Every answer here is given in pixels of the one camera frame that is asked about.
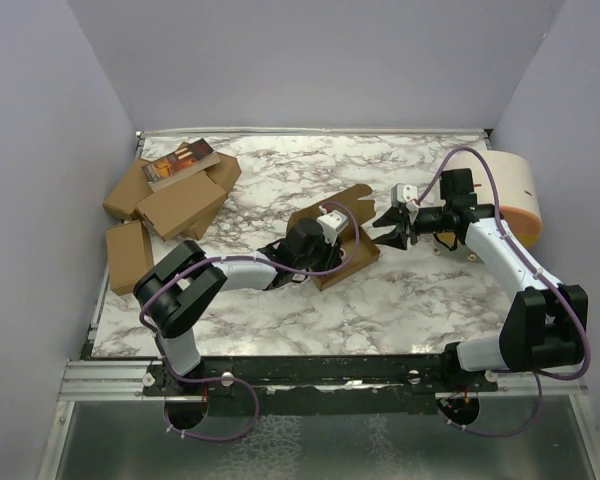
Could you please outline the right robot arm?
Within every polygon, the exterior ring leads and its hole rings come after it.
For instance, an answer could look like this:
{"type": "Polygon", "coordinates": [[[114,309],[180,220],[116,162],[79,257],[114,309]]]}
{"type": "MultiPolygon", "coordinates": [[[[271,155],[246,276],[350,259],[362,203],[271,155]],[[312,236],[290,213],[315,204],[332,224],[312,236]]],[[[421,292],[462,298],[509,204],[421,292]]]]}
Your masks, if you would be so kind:
{"type": "Polygon", "coordinates": [[[451,233],[489,268],[511,304],[498,335],[447,345],[439,367],[441,383],[461,391],[476,372],[536,372],[578,365],[586,372],[591,351],[586,338],[588,296],[578,285],[566,285],[545,272],[517,240],[496,202],[481,203],[468,168],[444,171],[441,206],[422,207],[415,187],[397,184],[391,206],[376,227],[391,232],[378,245],[405,250],[422,235],[451,233]]]}

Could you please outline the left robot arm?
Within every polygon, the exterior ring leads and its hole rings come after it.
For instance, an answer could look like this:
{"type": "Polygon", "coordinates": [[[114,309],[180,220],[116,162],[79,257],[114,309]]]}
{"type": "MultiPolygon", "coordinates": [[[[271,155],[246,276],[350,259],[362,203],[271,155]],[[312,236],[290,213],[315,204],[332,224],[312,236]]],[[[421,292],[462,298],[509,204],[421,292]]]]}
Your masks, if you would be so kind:
{"type": "Polygon", "coordinates": [[[285,237],[249,255],[208,254],[187,240],[147,272],[132,293],[141,307],[141,321],[170,365],[169,386],[186,395],[200,385],[202,358],[193,327],[219,293],[275,290],[301,277],[337,271],[342,264],[340,234],[348,224],[340,211],[304,217],[285,237]]]}

